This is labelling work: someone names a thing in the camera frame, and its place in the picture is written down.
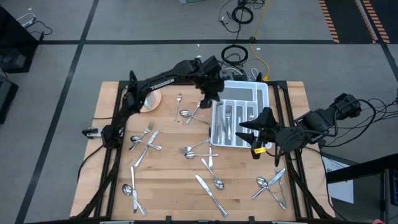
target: desk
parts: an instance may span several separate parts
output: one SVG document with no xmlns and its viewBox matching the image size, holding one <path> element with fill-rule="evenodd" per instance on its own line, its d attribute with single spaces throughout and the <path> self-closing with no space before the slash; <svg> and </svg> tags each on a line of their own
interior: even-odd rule
<svg viewBox="0 0 398 224">
<path fill-rule="evenodd" d="M 294 117 L 297 118 L 309 110 L 304 85 L 302 82 L 288 82 L 288 87 L 292 111 Z M 102 84 L 95 111 L 96 118 L 112 116 L 117 89 L 118 82 Z M 171 215 L 172 220 L 246 221 L 248 216 L 254 216 L 256 221 L 295 220 L 287 174 L 282 178 L 287 198 L 287 210 L 282 210 L 268 192 L 251 200 L 251 196 L 259 190 L 256 177 L 262 176 L 270 179 L 274 176 L 274 158 L 266 154 L 263 154 L 259 160 L 253 160 L 249 149 L 214 147 L 213 153 L 220 155 L 213 159 L 214 172 L 223 179 L 225 184 L 224 190 L 216 190 L 211 175 L 201 163 L 200 158 L 188 160 L 180 152 L 182 146 L 192 145 L 206 139 L 208 126 L 195 120 L 190 125 L 183 125 L 185 118 L 181 116 L 178 116 L 178 122 L 174 121 L 178 93 L 183 95 L 180 109 L 188 110 L 193 110 L 203 96 L 193 86 L 166 86 L 161 91 L 162 101 L 158 108 L 149 113 L 135 114 L 127 121 L 112 220 L 165 220 L 167 215 Z M 269 96 L 270 107 L 277 118 L 272 88 L 269 90 Z M 197 117 L 211 122 L 211 110 L 198 110 Z M 132 200 L 122 193 L 121 186 L 123 184 L 131 185 L 130 167 L 144 149 L 144 146 L 140 144 L 133 152 L 129 152 L 128 148 L 131 145 L 129 137 L 141 134 L 150 121 L 155 123 L 154 130 L 160 131 L 154 144 L 161 145 L 163 150 L 159 152 L 150 149 L 141 165 L 136 169 L 138 199 L 148 210 L 148 216 L 143 217 L 139 212 L 133 215 Z M 110 120 L 94 120 L 93 126 L 104 126 L 108 123 Z M 151 134 L 148 134 L 145 140 L 148 140 L 150 136 Z M 101 144 L 101 139 L 88 140 L 85 156 L 88 156 Z M 208 152 L 208 146 L 205 144 L 196 147 L 195 152 Z M 105 150 L 103 149 L 88 160 L 83 167 L 71 216 L 81 212 L 97 191 L 104 155 Z M 328 204 L 325 173 L 319 154 L 304 150 L 302 159 L 309 190 L 320 205 L 334 216 L 334 212 Z M 281 159 L 279 167 L 285 167 L 284 159 Z M 216 205 L 196 180 L 195 174 L 203 177 L 219 203 L 229 213 L 227 218 L 222 217 Z M 302 193 L 299 188 L 297 189 L 301 213 L 305 217 Z M 271 190 L 281 197 L 279 185 L 273 185 Z M 105 192 L 101 215 L 105 215 L 108 195 L 109 193 Z"/>
</svg>

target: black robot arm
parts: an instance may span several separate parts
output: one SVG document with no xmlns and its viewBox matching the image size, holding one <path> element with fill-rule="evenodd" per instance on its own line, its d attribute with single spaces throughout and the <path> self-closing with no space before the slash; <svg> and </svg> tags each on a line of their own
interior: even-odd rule
<svg viewBox="0 0 398 224">
<path fill-rule="evenodd" d="M 131 115 L 140 113 L 147 95 L 180 80 L 193 81 L 195 87 L 205 95 L 200 108 L 211 107 L 211 101 L 219 101 L 218 93 L 224 90 L 224 80 L 220 78 L 220 70 L 220 63 L 212 56 L 203 63 L 199 58 L 184 60 L 176 64 L 173 69 L 142 81 L 138 81 L 134 72 L 131 71 L 130 84 L 126 87 L 127 92 L 122 98 L 121 109 L 112 119 L 112 123 L 106 125 L 101 132 L 103 146 L 119 147 L 122 143 L 119 136 L 122 127 Z"/>
</svg>

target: sheet of paper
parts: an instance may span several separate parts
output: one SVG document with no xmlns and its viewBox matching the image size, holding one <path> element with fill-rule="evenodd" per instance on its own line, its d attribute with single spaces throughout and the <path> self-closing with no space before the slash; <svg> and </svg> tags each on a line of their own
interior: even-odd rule
<svg viewBox="0 0 398 224">
<path fill-rule="evenodd" d="M 349 167 L 342 162 L 334 161 L 326 157 L 322 157 L 325 163 L 326 172 Z M 328 184 L 329 194 L 332 198 L 342 200 L 348 203 L 354 203 L 354 182 L 353 180 L 343 181 L 340 183 Z"/>
</svg>

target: metal spoon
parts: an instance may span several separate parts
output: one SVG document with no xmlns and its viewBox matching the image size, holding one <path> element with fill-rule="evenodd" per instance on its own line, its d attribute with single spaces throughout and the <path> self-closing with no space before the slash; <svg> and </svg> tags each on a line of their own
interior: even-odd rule
<svg viewBox="0 0 398 224">
<path fill-rule="evenodd" d="M 194 147 L 197 147 L 197 146 L 204 144 L 208 141 L 209 141 L 209 139 L 205 139 L 205 140 L 199 142 L 198 144 L 194 144 L 193 146 L 185 146 L 184 148 L 182 148 L 182 151 L 183 151 L 183 153 L 190 152 Z"/>
<path fill-rule="evenodd" d="M 132 196 L 132 187 L 128 184 L 123 184 L 122 190 L 125 195 L 130 196 L 137 203 L 138 209 L 141 211 L 142 215 L 146 216 L 148 214 L 147 210 L 144 209 L 144 207 L 140 205 L 137 199 Z"/>
<path fill-rule="evenodd" d="M 278 196 L 276 196 L 274 193 L 272 193 L 272 191 L 269 189 L 269 184 L 268 184 L 268 181 L 266 179 L 264 179 L 262 177 L 257 177 L 257 184 L 260 187 L 262 187 L 262 189 L 260 190 L 261 192 L 262 192 L 262 190 L 268 190 L 268 192 L 273 196 L 273 198 L 276 200 L 276 202 L 278 202 L 279 206 L 283 210 L 286 210 L 286 206 L 279 200 Z"/>
<path fill-rule="evenodd" d="M 224 189 L 224 183 L 220 178 L 217 178 L 216 175 L 214 175 L 213 171 L 210 169 L 210 167 L 206 164 L 206 161 L 204 159 L 201 160 L 201 162 L 205 165 L 205 167 L 210 171 L 212 176 L 214 177 L 214 185 L 218 190 L 223 190 Z"/>
<path fill-rule="evenodd" d="M 191 113 L 189 112 L 189 110 L 180 110 L 180 115 L 183 116 L 184 118 L 193 118 L 193 119 L 195 119 L 197 121 L 202 122 L 203 124 L 210 125 L 206 121 L 202 121 L 201 119 L 192 116 Z"/>
<path fill-rule="evenodd" d="M 185 153 L 185 158 L 193 159 L 195 156 L 218 156 L 218 154 L 194 154 L 193 152 Z"/>
<path fill-rule="evenodd" d="M 154 149 L 159 150 L 159 151 L 162 150 L 162 146 L 157 146 L 157 145 L 154 145 L 154 144 L 148 144 L 148 143 L 142 141 L 142 140 L 139 138 L 139 136 L 131 136 L 130 140 L 131 140 L 132 142 L 141 142 L 141 143 L 144 143 L 145 145 L 150 146 L 150 147 L 153 147 Z"/>
<path fill-rule="evenodd" d="M 175 119 L 174 121 L 177 120 L 177 113 L 178 113 L 178 107 L 180 106 L 180 101 L 182 100 L 182 94 L 179 93 L 177 96 L 177 109 L 175 110 Z"/>
</svg>

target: fork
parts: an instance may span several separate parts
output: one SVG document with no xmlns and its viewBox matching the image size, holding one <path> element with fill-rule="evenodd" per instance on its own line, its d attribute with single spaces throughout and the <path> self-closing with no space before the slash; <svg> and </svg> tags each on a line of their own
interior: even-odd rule
<svg viewBox="0 0 398 224">
<path fill-rule="evenodd" d="M 225 111 L 225 118 L 226 118 L 226 122 L 227 122 L 227 124 L 228 124 L 228 140 L 230 141 L 230 140 L 232 140 L 232 136 L 231 136 L 231 116 L 232 116 L 232 114 L 231 114 L 231 109 L 227 109 L 226 111 Z"/>
<path fill-rule="evenodd" d="M 152 128 L 154 128 L 155 123 L 153 121 L 149 122 L 148 127 L 145 129 L 144 133 L 139 136 L 139 139 L 141 140 L 146 134 L 150 133 L 152 131 Z M 133 143 L 132 146 L 130 146 L 130 152 L 134 150 L 134 148 L 138 145 L 138 141 Z"/>
</svg>

